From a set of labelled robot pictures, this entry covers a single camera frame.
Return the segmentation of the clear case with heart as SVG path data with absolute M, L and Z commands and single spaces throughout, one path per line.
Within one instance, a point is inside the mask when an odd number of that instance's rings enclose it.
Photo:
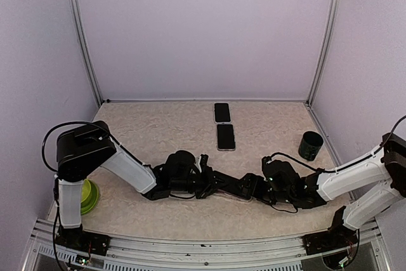
M 239 201 L 239 202 L 251 202 L 252 201 L 251 198 L 248 198 L 248 199 L 241 198 L 241 197 L 238 197 L 236 195 L 226 193 L 226 192 L 224 192 L 222 190 L 220 190 L 219 192 L 216 192 L 214 195 L 216 197 L 220 197 L 220 198 L 223 198 L 223 199 L 226 199 L 226 200 L 229 200 L 229 201 Z

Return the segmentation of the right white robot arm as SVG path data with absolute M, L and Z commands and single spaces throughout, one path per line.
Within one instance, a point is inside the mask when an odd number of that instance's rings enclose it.
M 338 248 L 349 238 L 349 230 L 359 229 L 392 204 L 405 198 L 405 140 L 394 133 L 365 155 L 331 170 L 317 170 L 299 176 L 287 161 L 263 158 L 261 176 L 247 174 L 237 180 L 236 195 L 255 198 L 268 205 L 292 204 L 296 209 L 313 209 L 352 190 L 373 184 L 361 198 L 334 215 L 338 222 L 324 235 L 330 248 Z

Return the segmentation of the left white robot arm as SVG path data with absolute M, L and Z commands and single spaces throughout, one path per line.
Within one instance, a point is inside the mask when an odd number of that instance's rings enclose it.
M 205 211 L 219 213 L 223 207 L 220 199 L 231 205 L 241 201 L 239 193 L 227 188 L 238 181 L 232 177 L 220 177 L 204 163 L 204 156 L 195 158 L 191 153 L 179 150 L 171 154 L 164 164 L 152 168 L 138 160 L 114 138 L 103 121 L 73 122 L 73 129 L 61 133 L 56 140 L 58 168 L 57 201 L 59 219 L 66 241 L 77 249 L 89 242 L 88 233 L 82 226 L 79 198 L 84 181 L 101 169 L 105 176 L 122 180 L 125 192 L 137 192 L 138 199 L 126 211 L 124 203 L 109 208 L 101 224 L 110 225 L 113 220 L 123 224 L 131 216 L 132 224 L 147 221 L 148 226 L 167 225 L 171 220 L 181 223 L 193 216 L 202 217 Z

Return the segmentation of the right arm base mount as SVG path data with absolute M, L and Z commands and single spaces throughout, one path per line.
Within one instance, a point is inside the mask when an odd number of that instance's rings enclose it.
M 357 230 L 344 226 L 345 208 L 346 206 L 343 206 L 335 212 L 332 224 L 327 230 L 302 237 L 307 255 L 344 248 L 359 241 Z

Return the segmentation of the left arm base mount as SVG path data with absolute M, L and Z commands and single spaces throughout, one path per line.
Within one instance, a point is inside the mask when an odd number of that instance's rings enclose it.
M 107 255 L 110 240 L 108 235 L 83 230 L 82 225 L 77 228 L 60 227 L 55 237 L 57 245 L 100 256 Z

